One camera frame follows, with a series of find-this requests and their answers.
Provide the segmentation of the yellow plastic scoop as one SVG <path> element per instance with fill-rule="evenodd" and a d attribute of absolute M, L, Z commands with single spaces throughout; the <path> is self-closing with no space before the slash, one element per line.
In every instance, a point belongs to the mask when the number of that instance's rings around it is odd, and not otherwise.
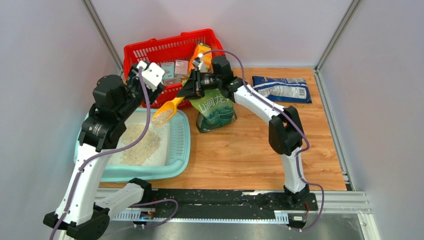
<path fill-rule="evenodd" d="M 176 97 L 165 102 L 153 115 L 152 124 L 154 127 L 161 127 L 167 123 L 177 112 L 177 106 L 184 100 L 184 97 Z"/>

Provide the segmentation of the green litter bag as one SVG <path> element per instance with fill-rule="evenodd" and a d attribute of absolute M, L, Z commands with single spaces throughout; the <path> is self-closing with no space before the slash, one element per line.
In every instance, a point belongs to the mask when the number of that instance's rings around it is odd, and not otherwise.
<path fill-rule="evenodd" d="M 198 110 L 196 127 L 200 133 L 208 133 L 234 123 L 237 115 L 234 103 L 218 89 L 206 90 L 204 97 L 189 100 Z"/>

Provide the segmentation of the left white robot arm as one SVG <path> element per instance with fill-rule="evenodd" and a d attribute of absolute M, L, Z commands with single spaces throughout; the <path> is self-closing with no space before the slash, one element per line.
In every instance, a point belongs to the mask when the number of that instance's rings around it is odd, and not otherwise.
<path fill-rule="evenodd" d="M 81 125 L 75 150 L 75 166 L 59 207 L 44 216 L 53 231 L 62 230 L 75 240 L 97 240 L 112 218 L 138 204 L 153 201 L 149 182 L 133 178 L 124 188 L 103 200 L 95 199 L 105 168 L 126 131 L 127 119 L 141 104 L 149 106 L 164 90 L 165 72 L 156 63 L 139 62 L 130 67 L 128 77 L 111 74 L 100 78 L 92 95 L 94 104 Z"/>

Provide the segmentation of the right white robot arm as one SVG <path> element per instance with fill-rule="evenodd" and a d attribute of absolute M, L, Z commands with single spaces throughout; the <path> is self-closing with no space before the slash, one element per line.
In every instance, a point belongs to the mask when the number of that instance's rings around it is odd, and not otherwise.
<path fill-rule="evenodd" d="M 305 203 L 310 188 L 301 165 L 305 134 L 297 109 L 293 106 L 283 107 L 260 95 L 242 78 L 234 75 L 225 55 L 211 59 L 211 73 L 202 73 L 200 63 L 197 57 L 193 63 L 195 68 L 190 71 L 176 96 L 184 100 L 199 100 L 205 97 L 207 90 L 219 90 L 225 99 L 261 118 L 268 125 L 269 145 L 282 161 L 285 203 L 293 210 L 299 209 Z"/>

